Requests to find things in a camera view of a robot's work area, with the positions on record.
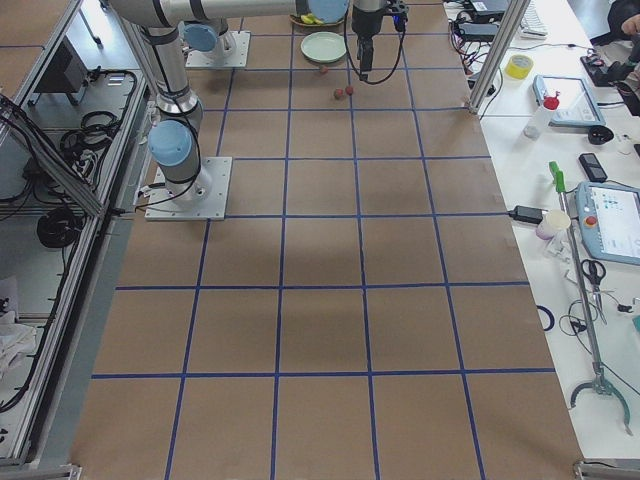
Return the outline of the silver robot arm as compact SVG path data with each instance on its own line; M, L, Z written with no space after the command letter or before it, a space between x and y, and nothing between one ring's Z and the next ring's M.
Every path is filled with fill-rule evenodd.
M380 32L383 18L392 14L390 1L123 0L113 1L111 5L122 18L147 28L170 28L183 21L205 22L214 18L309 13L324 23L334 23L349 13L357 35L357 59L363 75L373 66L373 38Z
M191 201L207 188L198 140L202 104L188 80L178 29L141 27L139 32L158 89L160 120L151 128L149 150L168 194Z

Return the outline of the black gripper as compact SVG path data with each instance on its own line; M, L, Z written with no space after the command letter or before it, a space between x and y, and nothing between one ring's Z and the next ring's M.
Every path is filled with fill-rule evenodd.
M374 59L374 44L371 40L382 26L384 0L353 0L352 31L358 36L361 71L371 71Z

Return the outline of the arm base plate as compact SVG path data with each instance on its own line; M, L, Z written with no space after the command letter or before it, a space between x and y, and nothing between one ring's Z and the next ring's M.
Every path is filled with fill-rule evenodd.
M189 53L186 67L213 70L245 68L250 39L249 31L229 30L217 38L213 33L187 34L185 41Z
M150 207L145 209L147 221L223 220L232 172L231 157L205 157L195 183L179 198L178 187L165 182L164 174L156 168L155 182L164 186L150 192Z

